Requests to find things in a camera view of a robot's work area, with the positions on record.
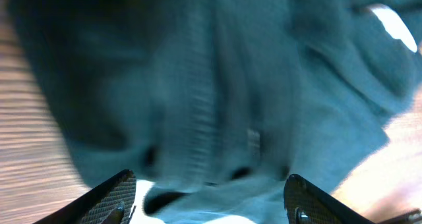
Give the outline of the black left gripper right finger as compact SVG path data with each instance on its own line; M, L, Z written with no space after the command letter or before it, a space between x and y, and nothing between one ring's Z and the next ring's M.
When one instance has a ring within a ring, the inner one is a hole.
M284 186L289 224L374 224L298 174Z

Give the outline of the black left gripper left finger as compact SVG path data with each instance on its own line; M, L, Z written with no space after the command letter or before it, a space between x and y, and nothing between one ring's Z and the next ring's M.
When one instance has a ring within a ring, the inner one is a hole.
M136 196L136 177L128 169L93 188L34 224L129 224Z

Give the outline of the black t-shirt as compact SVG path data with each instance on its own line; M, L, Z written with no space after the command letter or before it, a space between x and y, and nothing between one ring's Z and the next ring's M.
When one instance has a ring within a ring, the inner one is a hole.
M333 191L387 143L421 56L421 0L10 0L73 165L94 187L130 169L166 223L283 223L297 173Z

